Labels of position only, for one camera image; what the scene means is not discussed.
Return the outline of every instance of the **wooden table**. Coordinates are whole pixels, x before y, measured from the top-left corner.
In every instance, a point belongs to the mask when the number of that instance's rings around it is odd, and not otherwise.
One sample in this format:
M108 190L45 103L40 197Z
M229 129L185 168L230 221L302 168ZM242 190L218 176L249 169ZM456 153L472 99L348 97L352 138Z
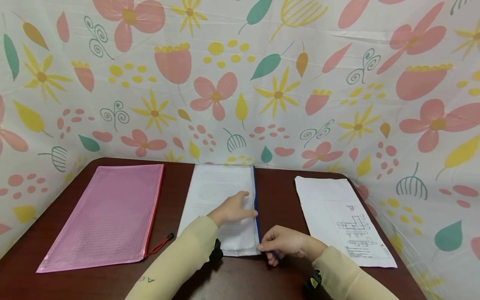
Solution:
M35 271L75 208L98 166L155 164L154 161L101 158L91 162L56 201L0 260L2 300L123 300L160 252L136 264L113 265L47 274ZM170 232L177 232L194 165L165 163L150 248ZM256 169L260 232L283 225L308 233L294 178L344 178L340 174ZM398 269L364 268L401 300L425 300L383 231L367 209L380 236L395 257ZM303 260L286 258L270 268L265 257L224 258L217 270L206 265L178 291L175 299L307 299L302 284L312 274ZM323 291L315 299L329 299Z

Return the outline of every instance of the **sleeve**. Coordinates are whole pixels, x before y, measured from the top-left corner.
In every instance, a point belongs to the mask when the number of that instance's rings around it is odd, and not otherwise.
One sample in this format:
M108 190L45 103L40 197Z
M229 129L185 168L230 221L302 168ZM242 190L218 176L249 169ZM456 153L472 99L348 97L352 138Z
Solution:
M312 265L320 271L322 286L334 300L398 300L335 247L326 248Z
M135 283L126 300L169 300L209 260L218 228L207 216L190 223Z

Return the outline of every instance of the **technical drawing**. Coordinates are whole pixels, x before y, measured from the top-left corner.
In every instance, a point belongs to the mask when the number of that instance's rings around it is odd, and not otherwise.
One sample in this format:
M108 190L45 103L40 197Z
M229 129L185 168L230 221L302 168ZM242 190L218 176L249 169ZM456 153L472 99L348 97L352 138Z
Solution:
M360 216L352 216L353 222L337 222L337 226L340 229L347 229L347 230L369 230L370 224L365 219L365 215Z
M346 234L348 235L349 238L357 238L357 239L359 237L369 235L369 233L367 231L363 231L363 230L347 231Z
M377 242L373 241L370 237L367 237L367 240L349 240L348 243L357 246L368 246L377 244Z

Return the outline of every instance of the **white paper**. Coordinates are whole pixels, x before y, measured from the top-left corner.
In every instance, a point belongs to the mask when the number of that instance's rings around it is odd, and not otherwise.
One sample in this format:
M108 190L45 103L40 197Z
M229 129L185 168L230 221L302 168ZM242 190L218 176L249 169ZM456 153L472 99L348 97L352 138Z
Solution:
M397 268L346 179L295 178L310 235L334 246L362 267Z
M193 170L178 235L197 217L206 216L227 197L249 191L243 200L245 209L254 209L255 183L251 166L197 165ZM259 236L255 219L222 225L218 239L225 256L258 255Z

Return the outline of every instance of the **yellow flower print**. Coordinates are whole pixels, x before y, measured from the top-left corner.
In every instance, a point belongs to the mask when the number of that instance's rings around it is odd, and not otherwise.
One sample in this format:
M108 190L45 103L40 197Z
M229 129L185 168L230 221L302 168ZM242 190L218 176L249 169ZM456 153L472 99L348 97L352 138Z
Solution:
M370 128L367 128L366 125L377 121L380 118L380 116L376 116L371 118L370 120L367 120L368 117L370 116L370 112L372 111L372 108L373 108L373 105L370 105L360 120L359 120L359 112L357 111L355 113L355 120L353 121L353 124L338 123L338 125L340 125L340 127L342 128L351 129L351 131L349 131L347 134L340 137L340 140L343 140L344 138L351 135L350 140L348 141L348 143L350 143L357 134L361 139L363 132L373 133L373 130L371 130Z
M158 106L158 108L156 108L157 106L156 106L155 95L153 94L152 89L150 89L150 104L151 104L151 106L148 105L148 102L143 97L142 97L142 101L144 102L146 110L136 109L136 108L131 108L131 110L133 110L134 112L136 112L139 115L146 116L146 117L151 117L147 122L147 129L150 128L150 126L152 126L152 124L153 124L153 121L155 121L156 127L158 128L158 130L160 132L162 132L162 127L160 126L160 122L158 122L159 120L162 121L162 123L167 127L168 127L168 123L167 123L167 121L165 121L165 119L172 120L172 121L177 120L176 118L174 118L170 115L160 113L161 111L163 111L163 109L165 109L165 107L167 107L168 101L167 100L163 101L162 104L160 104L160 106Z
M179 162L182 160L183 156L179 156L178 158L175 158L173 155L173 150L170 150L170 155L163 154L163 157L165 158L165 161L171 161L171 162Z
M230 156L227 158L227 162L224 165L254 165L253 160L251 157L246 157L245 155L240 155L238 157Z
M420 277L414 276L414 279L424 294L431 296L435 300L443 300L442 296L440 296L439 294L433 293L432 291L430 291L430 288L439 286L444 281L441 278L435 278L435 277L432 279L429 279L428 274L429 274L428 271L422 272L420 273Z
M473 47L475 47L475 45L477 46L480 52L480 19L478 20L477 27L475 27L475 30L473 32L468 30L456 30L455 32L457 36L467 38L468 40L462 45L455 48L455 50L453 50L452 53L455 53L467 47L467 50L465 51L462 58L462 60L464 60L465 57L467 57L467 55L472 51Z
M288 96L285 96L286 93L290 92L291 90L293 90L294 88L296 88L300 84L300 81L297 81L297 82L294 82L294 83L292 83L291 85L289 85L285 88L285 86L287 85L287 80L288 80L288 69L289 69L289 67L287 67L285 69L285 72L283 73L282 80L280 81L280 86L277 86L276 77L275 77L275 75L273 76L273 90L272 90L272 92L262 90L258 87L254 87L255 91L257 91L257 93L260 96L265 97L265 98L273 98L272 100L270 100L267 103L267 105L264 107L264 109L262 109L262 111L260 113L266 112L266 110L273 104L272 116L275 118L276 108L277 108L278 104L280 104L280 107L282 108L283 111L287 111L287 107L285 106L285 101L287 101L288 103L290 103L291 105L294 105L294 106L299 105L292 98L290 98Z
M200 28L200 23L198 22L198 19L201 19L204 21L208 20L207 17L195 11L195 9L200 4L200 2L201 0L195 0L195 3L192 4L192 0L182 0L183 8L170 6L170 9L173 10L174 13L179 14L181 16L185 16L185 19L183 19L183 22L180 27L180 32L185 28L188 22L188 26L190 27L190 33L192 34L192 37L193 37L192 21L195 23L195 25L197 25L198 28Z
M327 166L327 172L329 173L338 173L346 169L347 169L346 167L342 167L340 165L339 160L337 160L336 163L333 164L333 166Z
M60 80L60 81L65 81L65 82L71 82L73 81L71 78L60 76L60 75L54 75L54 74L46 74L50 66L52 65L53 62L53 55L48 55L44 60L43 60L43 65L40 68L40 65L36 61L35 57L33 56L32 52L27 48L27 46L24 45L24 51L25 54L28 57L28 60L30 61L30 64L26 63L24 61L25 67L30 71L30 73L33 75L33 79L25 85L25 87L28 88L36 88L39 85L42 88L42 96L46 100L47 95L45 94L45 91L48 92L48 94L55 100L57 103L59 103L57 96L53 93L52 89L48 84L51 86L66 92L65 88L61 86L60 84L56 83L54 80Z

